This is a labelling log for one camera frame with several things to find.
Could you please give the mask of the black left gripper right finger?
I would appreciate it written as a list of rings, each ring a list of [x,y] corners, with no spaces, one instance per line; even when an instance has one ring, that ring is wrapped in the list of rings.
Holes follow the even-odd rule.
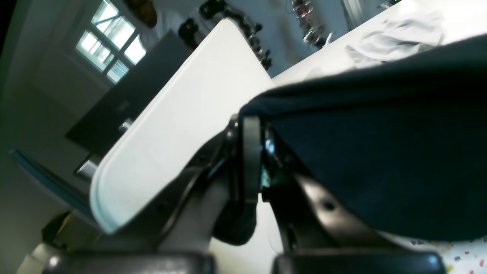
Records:
[[[263,201],[270,204],[284,252],[402,252],[356,217],[311,176],[270,130],[263,132]]]

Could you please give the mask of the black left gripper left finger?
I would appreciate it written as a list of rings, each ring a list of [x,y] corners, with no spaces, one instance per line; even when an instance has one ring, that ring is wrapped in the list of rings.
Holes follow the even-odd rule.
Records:
[[[204,252],[251,238],[261,189],[258,116],[233,115],[207,142],[170,142],[139,118],[95,172],[96,251]]]

